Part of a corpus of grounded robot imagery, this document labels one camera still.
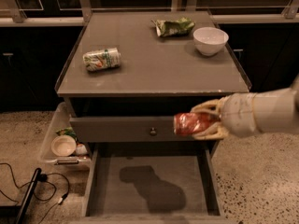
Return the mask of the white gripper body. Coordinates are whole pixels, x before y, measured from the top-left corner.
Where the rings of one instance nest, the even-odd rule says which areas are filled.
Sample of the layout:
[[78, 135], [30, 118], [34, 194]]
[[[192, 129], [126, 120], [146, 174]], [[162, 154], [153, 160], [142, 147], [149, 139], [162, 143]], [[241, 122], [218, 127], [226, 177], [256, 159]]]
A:
[[254, 93], [235, 93], [221, 98], [221, 125], [232, 135], [249, 137], [258, 133], [253, 113]]

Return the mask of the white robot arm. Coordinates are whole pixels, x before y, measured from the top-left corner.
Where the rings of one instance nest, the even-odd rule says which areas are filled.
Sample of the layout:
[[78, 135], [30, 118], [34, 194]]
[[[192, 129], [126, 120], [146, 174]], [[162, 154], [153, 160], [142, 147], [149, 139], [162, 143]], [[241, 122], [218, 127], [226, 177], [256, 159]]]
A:
[[193, 134], [194, 139], [217, 140], [228, 134], [237, 137], [263, 133], [299, 134], [299, 76], [287, 89], [235, 93], [197, 105], [192, 112], [199, 113], [212, 107], [220, 121]]

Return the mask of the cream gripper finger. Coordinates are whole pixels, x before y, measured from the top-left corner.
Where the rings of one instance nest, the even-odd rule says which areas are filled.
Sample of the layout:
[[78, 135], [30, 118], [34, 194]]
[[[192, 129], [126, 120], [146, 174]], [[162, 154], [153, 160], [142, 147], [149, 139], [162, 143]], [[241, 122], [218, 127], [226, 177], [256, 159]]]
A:
[[195, 140], [221, 140], [227, 137], [229, 132], [224, 128], [220, 122], [216, 122], [208, 127], [206, 130], [195, 133], [192, 137]]
[[221, 113], [222, 99], [214, 99], [203, 102], [191, 109], [192, 113], [208, 113], [218, 116]]

